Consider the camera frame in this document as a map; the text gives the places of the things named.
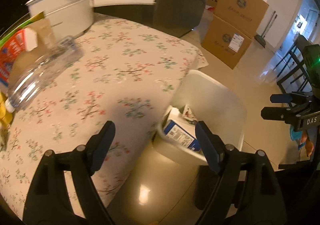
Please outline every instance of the white pot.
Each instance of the white pot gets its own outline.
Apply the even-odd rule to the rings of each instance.
[[[111,5],[153,5],[155,0],[30,0],[30,16],[44,12],[57,39],[80,36],[93,23],[93,7]]]

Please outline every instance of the pot handle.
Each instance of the pot handle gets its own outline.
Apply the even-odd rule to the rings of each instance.
[[[90,0],[92,7],[114,5],[154,5],[156,0]]]

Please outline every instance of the box logo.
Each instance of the box logo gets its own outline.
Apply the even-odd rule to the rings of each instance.
[[[247,2],[245,0],[237,0],[237,5],[240,8],[245,8],[247,6]]]
[[[230,43],[230,42],[231,42],[231,36],[230,36],[229,34],[224,34],[224,35],[222,36],[222,40],[223,40],[224,42]]]

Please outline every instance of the doorway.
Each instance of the doorway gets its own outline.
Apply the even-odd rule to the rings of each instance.
[[[292,46],[297,33],[309,40],[317,26],[319,17],[319,9],[314,0],[302,0],[299,12],[276,53],[283,58]]]

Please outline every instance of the floral tablecloth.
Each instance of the floral tablecloth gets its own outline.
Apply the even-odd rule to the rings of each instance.
[[[108,205],[183,77],[191,67],[207,65],[188,42],[101,14],[76,42],[84,56],[15,115],[7,150],[0,152],[0,193],[20,218],[43,153],[72,151],[112,120],[116,136],[92,177]],[[71,173],[65,177],[74,212],[82,215]]]

